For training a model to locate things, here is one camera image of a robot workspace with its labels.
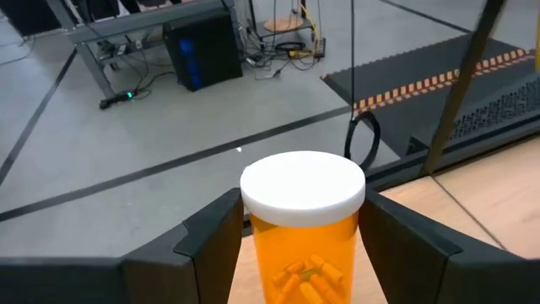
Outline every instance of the blue light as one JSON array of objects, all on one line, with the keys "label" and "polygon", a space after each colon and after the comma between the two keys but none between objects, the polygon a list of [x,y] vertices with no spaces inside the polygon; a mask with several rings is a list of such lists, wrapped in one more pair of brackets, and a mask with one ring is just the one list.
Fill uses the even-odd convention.
[{"label": "blue light", "polygon": [[201,87],[201,79],[198,75],[192,75],[192,84],[197,89]]},{"label": "blue light", "polygon": [[196,74],[198,72],[198,66],[194,61],[190,61],[187,63],[187,69],[191,74]]},{"label": "blue light", "polygon": [[180,49],[186,55],[193,54],[193,51],[195,49],[193,40],[191,40],[191,39],[180,39]]}]

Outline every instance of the black floor line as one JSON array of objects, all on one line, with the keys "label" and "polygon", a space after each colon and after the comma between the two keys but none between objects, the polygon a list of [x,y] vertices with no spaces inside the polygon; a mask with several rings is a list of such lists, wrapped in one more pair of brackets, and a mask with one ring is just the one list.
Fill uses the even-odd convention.
[{"label": "black floor line", "polygon": [[451,29],[459,30],[459,31],[461,31],[461,32],[463,32],[463,33],[466,33],[466,34],[471,33],[470,30],[467,30],[467,29],[465,29],[465,28],[462,28],[462,27],[459,26],[459,25],[451,24],[450,22],[446,22],[446,21],[444,21],[444,20],[435,18],[435,17],[433,17],[433,16],[429,16],[428,14],[421,13],[421,12],[419,12],[419,11],[417,11],[417,10],[414,10],[414,9],[412,9],[412,8],[408,8],[408,7],[403,6],[403,5],[399,4],[399,3],[394,3],[394,2],[392,2],[392,1],[390,1],[390,0],[379,0],[379,1],[381,1],[382,3],[386,3],[386,4],[388,4],[388,5],[392,5],[392,6],[395,7],[395,8],[400,8],[400,9],[402,9],[402,10],[404,10],[404,11],[407,11],[407,12],[409,12],[409,13],[411,13],[411,14],[415,14],[415,15],[420,16],[420,17],[422,17],[422,18],[429,19],[429,20],[431,20],[431,21],[433,21],[433,22],[436,22],[436,23],[438,23],[438,24],[442,24],[442,25],[444,25],[444,26],[448,26],[448,27],[451,28]]},{"label": "black floor line", "polygon": [[[343,106],[335,110],[326,111],[321,114],[314,115],[312,117],[300,119],[299,121],[296,121],[296,122],[291,122],[291,123],[287,123],[279,127],[271,128],[267,131],[256,133],[256,134],[244,137],[244,138],[239,138],[231,142],[228,142],[226,144],[220,144],[209,149],[195,152],[190,155],[182,156],[174,160],[169,160],[169,161],[166,161],[165,163],[162,163],[156,166],[151,166],[149,168],[142,169],[140,171],[129,173],[125,176],[113,178],[108,181],[100,182],[89,187],[71,191],[70,193],[60,194],[56,197],[42,199],[41,201],[38,201],[32,204],[27,204],[25,206],[22,206],[16,209],[11,209],[11,210],[0,213],[0,222],[3,222],[5,220],[11,220],[13,218],[20,217],[25,214],[33,213],[35,211],[58,206],[60,204],[65,204],[75,199],[85,198],[90,195],[100,193],[105,190],[112,189],[114,187],[119,187],[129,182],[135,182],[142,178],[152,176],[152,175],[164,172],[164,171],[168,171],[170,169],[174,169],[179,166],[187,165],[194,161],[201,160],[201,159],[213,156],[213,155],[217,155],[231,149],[245,146],[247,144],[252,144],[260,140],[271,138],[273,136],[276,136],[282,133],[287,133],[289,131],[293,131],[298,128],[309,126],[316,122],[322,122],[327,119],[345,114],[349,112],[350,109],[351,109],[350,106]],[[345,136],[345,128],[346,126],[343,126],[343,137]]]},{"label": "black floor line", "polygon": [[60,85],[60,82],[62,82],[62,79],[64,76],[66,76],[66,72],[69,69],[69,66],[71,66],[71,63],[73,62],[73,59],[75,58],[75,55],[77,55],[77,50],[73,49],[73,52],[69,57],[67,58],[67,61],[64,63],[64,66],[62,67],[62,70],[57,76],[57,79],[52,84],[51,88],[47,91],[43,99],[41,100],[40,105],[35,109],[34,114],[26,124],[26,127],[24,128],[23,132],[20,134],[19,139],[17,139],[17,142],[15,143],[15,146],[11,149],[9,152],[8,157],[3,162],[2,166],[0,167],[0,186],[2,186],[3,181],[6,179],[6,176],[8,175],[9,171],[11,170],[12,165],[17,160],[17,157],[19,157],[20,151],[23,149],[24,144],[26,144],[26,141],[28,140],[28,137],[32,134],[32,131],[34,131],[35,125],[40,120],[41,114],[43,114],[43,111],[49,104],[49,101],[51,101],[52,96],[58,89],[58,85]]}]

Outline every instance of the wooden table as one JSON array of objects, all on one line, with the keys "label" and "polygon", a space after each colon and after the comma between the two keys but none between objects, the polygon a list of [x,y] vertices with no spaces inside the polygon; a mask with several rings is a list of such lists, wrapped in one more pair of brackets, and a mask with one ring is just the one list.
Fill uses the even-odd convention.
[{"label": "wooden table", "polygon": [[505,249],[540,258],[540,138],[436,179]]},{"label": "wooden table", "polygon": [[[489,234],[431,177],[395,187],[382,194],[433,220],[496,246]],[[360,237],[357,247],[352,303],[386,303]],[[229,297],[229,303],[248,302],[264,303],[252,236],[242,240]]]}]

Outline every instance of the cable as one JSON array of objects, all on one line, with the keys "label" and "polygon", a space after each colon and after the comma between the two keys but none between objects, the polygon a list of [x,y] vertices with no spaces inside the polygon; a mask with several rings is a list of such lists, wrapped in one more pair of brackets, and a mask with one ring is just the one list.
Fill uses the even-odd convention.
[{"label": "cable", "polygon": [[139,92],[140,93],[139,93],[139,95],[137,97],[133,97],[134,100],[143,100],[146,97],[152,95],[152,90],[151,89],[139,90]]},{"label": "cable", "polygon": [[14,46],[14,45],[17,45],[17,47],[21,47],[21,46],[25,45],[28,41],[29,40],[23,38],[23,40],[21,42],[8,42],[8,43],[4,43],[4,44],[0,45],[0,47]]},{"label": "cable", "polygon": [[[94,34],[96,34],[100,39],[106,41],[106,38],[105,38],[102,34],[98,33],[97,30],[95,30],[94,28],[92,28],[92,27],[90,26],[90,24],[88,24],[88,23],[86,23],[86,22],[83,22],[83,25],[86,26],[87,28],[89,28],[89,29],[90,29]],[[137,89],[138,89],[138,86],[144,81],[144,77],[148,76],[148,73],[149,73],[149,66],[148,66],[148,64],[146,64],[147,72],[146,72],[145,76],[143,77],[143,75],[141,74],[141,72],[140,72],[137,68],[135,68],[128,60],[124,59],[123,56],[119,56],[118,58],[120,58],[123,62],[125,62],[125,63],[127,64],[127,66],[129,66],[130,68],[132,68],[132,69],[137,73],[137,75],[138,75],[138,77],[139,77],[139,81],[138,81],[138,83],[137,83],[137,86],[135,87],[135,90],[137,90]]]},{"label": "cable", "polygon": [[155,81],[157,78],[162,77],[162,76],[165,76],[165,75],[176,75],[176,73],[173,72],[173,71],[169,71],[169,72],[163,72],[163,73],[159,73],[159,74],[157,74],[157,75],[154,75],[154,76],[150,79],[150,81],[149,81],[147,84],[145,84],[144,86],[142,86],[139,90],[147,90],[147,89],[154,83],[154,81]]},{"label": "cable", "polygon": [[13,60],[9,60],[9,61],[6,61],[6,62],[0,62],[0,67],[3,67],[3,66],[6,66],[10,63],[14,63],[14,62],[18,62],[18,61],[21,61],[25,58],[27,58],[28,56],[30,56],[32,54],[32,51],[34,51],[34,46],[35,46],[35,36],[33,35],[32,36],[32,46],[30,47],[30,50],[28,51],[28,53],[22,57],[19,57],[19,58],[16,58],[16,59],[13,59]]},{"label": "cable", "polygon": [[151,65],[151,66],[155,66],[155,67],[172,67],[172,63],[156,63],[156,62],[148,62],[146,60],[142,60],[142,59],[139,59],[139,58],[136,58],[136,57],[133,57],[132,55],[135,55],[134,53],[132,54],[125,54],[127,57],[129,57],[130,59],[132,60],[135,60],[135,61],[138,61],[138,62],[144,62],[148,65]]},{"label": "cable", "polygon": [[274,79],[274,78],[277,78],[280,74],[281,74],[281,71],[287,67],[287,65],[290,63],[291,61],[288,60],[281,68],[278,68],[277,70],[274,71],[274,73],[272,73],[271,75],[267,75],[265,77],[257,77],[257,73],[255,73],[255,80],[266,80],[266,79]]},{"label": "cable", "polygon": [[[290,1],[290,11],[292,12],[293,9],[294,9],[294,0],[291,0]],[[278,17],[278,1],[277,0],[273,0],[273,29],[274,31],[272,32],[272,45],[270,46],[270,48],[266,49],[266,50],[261,50],[261,53],[263,54],[266,54],[266,52],[269,52],[269,53],[272,53],[274,51],[274,47],[276,46],[276,37],[278,35],[278,32],[276,31],[276,19]],[[289,23],[287,25],[287,28],[290,27],[291,23],[292,23],[292,16],[289,16]]]},{"label": "cable", "polygon": [[302,11],[305,13],[305,18],[310,22],[311,27],[313,28],[313,32],[315,33],[315,47],[313,52],[316,52],[317,47],[319,46],[319,41],[321,41],[321,36],[319,35],[319,31],[317,30],[317,26],[315,22],[313,22],[313,19],[310,16],[310,13],[307,11],[304,5],[300,3],[300,7],[302,8]]},{"label": "cable", "polygon": [[355,102],[355,82],[354,82],[354,0],[350,0],[351,5],[351,117],[348,122],[347,134],[345,136],[345,146],[343,148],[343,156],[352,160],[351,156],[351,143],[353,141],[354,130],[358,127],[359,122],[366,120],[371,124],[373,129],[373,142],[371,143],[370,151],[365,157],[364,161],[359,164],[362,170],[367,171],[375,161],[377,152],[379,151],[379,144],[381,143],[381,126],[375,115],[370,111],[363,111],[357,117],[354,117],[354,102]]},{"label": "cable", "polygon": [[315,67],[316,60],[315,60],[315,58],[313,58],[313,62],[312,62],[312,63],[305,63],[305,62],[302,62],[303,64],[309,64],[309,65],[310,65],[310,66],[307,67],[307,68],[301,68],[301,67],[297,66],[297,65],[293,62],[292,58],[291,58],[290,62],[292,63],[293,67],[296,68],[297,70],[300,70],[300,71],[307,71],[307,70],[309,70],[309,69]]},{"label": "cable", "polygon": [[146,67],[146,73],[144,74],[144,76],[141,77],[141,79],[138,81],[138,84],[137,86],[135,86],[135,91],[137,92],[140,85],[143,83],[143,80],[145,78],[147,78],[149,76],[149,73],[150,73],[150,67],[149,67],[149,62],[148,60],[146,60],[146,56],[144,55],[144,52],[141,52],[141,55],[143,55],[143,58],[144,58],[144,66]]}]

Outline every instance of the white bottle cap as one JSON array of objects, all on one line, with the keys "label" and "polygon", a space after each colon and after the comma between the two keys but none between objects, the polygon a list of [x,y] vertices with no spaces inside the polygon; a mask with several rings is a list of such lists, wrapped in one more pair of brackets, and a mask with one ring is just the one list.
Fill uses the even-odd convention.
[{"label": "white bottle cap", "polygon": [[248,211],[274,225],[314,227],[343,220],[365,198],[365,176],[351,160],[324,152],[268,156],[240,178]]}]

